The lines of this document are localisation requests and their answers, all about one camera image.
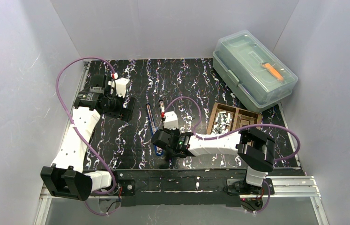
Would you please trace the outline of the brown wooden tray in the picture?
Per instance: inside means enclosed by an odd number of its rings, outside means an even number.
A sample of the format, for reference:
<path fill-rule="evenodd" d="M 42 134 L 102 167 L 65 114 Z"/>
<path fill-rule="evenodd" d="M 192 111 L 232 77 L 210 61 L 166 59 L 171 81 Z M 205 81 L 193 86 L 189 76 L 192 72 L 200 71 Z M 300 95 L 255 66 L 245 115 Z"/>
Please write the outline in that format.
<path fill-rule="evenodd" d="M 232 114 L 232 126 L 230 131 L 238 129 L 240 127 L 244 127 L 251 124 L 261 124 L 262 122 L 262 114 L 261 113 L 255 113 L 248 110 L 244 110 L 241 108 L 224 105 L 220 103 L 215 103 L 213 106 L 213 109 L 211 111 L 211 116 L 209 119 L 209 124 L 206 133 L 212 134 L 212 126 L 213 121 L 215 117 L 215 113 L 218 111 L 228 111 Z"/>

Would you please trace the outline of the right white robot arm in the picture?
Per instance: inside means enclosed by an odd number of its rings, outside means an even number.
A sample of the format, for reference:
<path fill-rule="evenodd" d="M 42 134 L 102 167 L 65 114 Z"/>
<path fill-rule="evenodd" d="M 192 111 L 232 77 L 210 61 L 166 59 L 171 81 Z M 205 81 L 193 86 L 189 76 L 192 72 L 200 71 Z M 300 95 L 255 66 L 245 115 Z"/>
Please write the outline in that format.
<path fill-rule="evenodd" d="M 248 168 L 242 181 L 224 188 L 229 195 L 263 194 L 263 182 L 274 169 L 276 143 L 257 128 L 243 129 L 222 138 L 164 128 L 153 134 L 151 143 L 172 158 L 214 154 L 239 156 Z"/>

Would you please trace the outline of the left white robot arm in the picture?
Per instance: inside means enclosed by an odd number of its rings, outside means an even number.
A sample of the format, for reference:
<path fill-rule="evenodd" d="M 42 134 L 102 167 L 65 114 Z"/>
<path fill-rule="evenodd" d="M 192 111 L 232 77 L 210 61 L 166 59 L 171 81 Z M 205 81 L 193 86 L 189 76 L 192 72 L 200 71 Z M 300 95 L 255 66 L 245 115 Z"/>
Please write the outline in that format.
<path fill-rule="evenodd" d="M 44 166 L 40 176 L 49 193 L 55 197 L 80 201 L 102 188 L 112 187 L 108 171 L 83 173 L 83 161 L 96 124 L 101 116 L 129 122 L 135 98 L 129 97 L 126 106 L 128 78 L 95 75 L 90 86 L 81 90 L 74 101 L 72 128 L 64 137 L 62 146 L 51 166 Z"/>

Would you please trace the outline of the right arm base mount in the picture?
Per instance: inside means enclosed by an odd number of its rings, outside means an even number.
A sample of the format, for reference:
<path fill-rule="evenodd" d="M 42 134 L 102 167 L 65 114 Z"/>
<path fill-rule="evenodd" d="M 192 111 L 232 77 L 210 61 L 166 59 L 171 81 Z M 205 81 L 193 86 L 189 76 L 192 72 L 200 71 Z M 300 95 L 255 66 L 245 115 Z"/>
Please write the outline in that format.
<path fill-rule="evenodd" d="M 275 194 L 271 179 L 263 180 L 263 184 L 253 186 L 246 183 L 246 180 L 228 179 L 229 183 L 222 190 L 229 196 L 238 196 L 241 206 L 245 212 L 256 214 L 265 209 L 271 195 Z"/>

